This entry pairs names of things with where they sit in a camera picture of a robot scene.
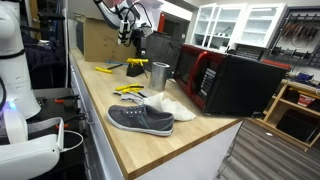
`sneaker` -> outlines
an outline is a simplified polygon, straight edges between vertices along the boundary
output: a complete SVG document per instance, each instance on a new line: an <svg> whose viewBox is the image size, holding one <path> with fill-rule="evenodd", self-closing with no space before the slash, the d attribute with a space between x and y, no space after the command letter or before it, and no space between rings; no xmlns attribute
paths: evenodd
<svg viewBox="0 0 320 180"><path fill-rule="evenodd" d="M109 121L119 129L169 136L173 131L171 113L159 112L148 105L123 107L113 105L108 110Z"/></svg>

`microwave handle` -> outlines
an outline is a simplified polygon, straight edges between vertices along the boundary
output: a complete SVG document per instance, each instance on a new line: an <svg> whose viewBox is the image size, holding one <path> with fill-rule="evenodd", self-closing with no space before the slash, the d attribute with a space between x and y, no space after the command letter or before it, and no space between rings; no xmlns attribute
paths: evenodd
<svg viewBox="0 0 320 180"><path fill-rule="evenodd" d="M190 74L190 79L189 79L189 83L188 83L188 89L189 89L189 92L190 93L193 93L192 91L192 83L194 81L194 78L195 78L195 75L198 71L198 68L199 68L199 65L200 65L200 62L208 55L208 52L207 51L203 51L199 54L192 70L191 70L191 74Z"/></svg>

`cardboard box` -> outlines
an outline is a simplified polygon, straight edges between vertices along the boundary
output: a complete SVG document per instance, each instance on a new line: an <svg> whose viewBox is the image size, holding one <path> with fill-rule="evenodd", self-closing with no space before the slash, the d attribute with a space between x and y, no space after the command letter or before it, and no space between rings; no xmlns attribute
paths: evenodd
<svg viewBox="0 0 320 180"><path fill-rule="evenodd" d="M106 60L126 62L134 58L136 47L118 44L118 30L111 29L103 20L83 18L83 44L85 61L105 62Z"/></svg>

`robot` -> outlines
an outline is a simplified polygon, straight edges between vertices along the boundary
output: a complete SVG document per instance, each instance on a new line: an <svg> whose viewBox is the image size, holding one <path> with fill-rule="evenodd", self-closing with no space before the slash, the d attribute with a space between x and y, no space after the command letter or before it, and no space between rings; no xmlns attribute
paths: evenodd
<svg viewBox="0 0 320 180"><path fill-rule="evenodd" d="M152 33L152 23L144 8L149 1L143 0L142 5L143 1L125 0L111 9L102 0L93 1L107 25L119 29L118 43L128 46L132 42L139 54L144 54L145 37ZM7 136L10 142L0 145L1 179L37 177L52 169L60 153L68 150L63 147L65 131L61 118L26 123L41 109L31 88L19 11L19 1L0 0L0 137ZM58 134L28 140L28 133L56 124Z"/></svg>

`black microwave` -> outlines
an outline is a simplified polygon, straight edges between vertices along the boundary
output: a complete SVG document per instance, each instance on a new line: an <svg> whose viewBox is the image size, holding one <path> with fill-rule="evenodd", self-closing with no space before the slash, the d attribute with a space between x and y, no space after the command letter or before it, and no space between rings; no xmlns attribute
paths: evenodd
<svg viewBox="0 0 320 180"><path fill-rule="evenodd" d="M287 69L183 44L174 79L208 114L263 112Z"/></svg>

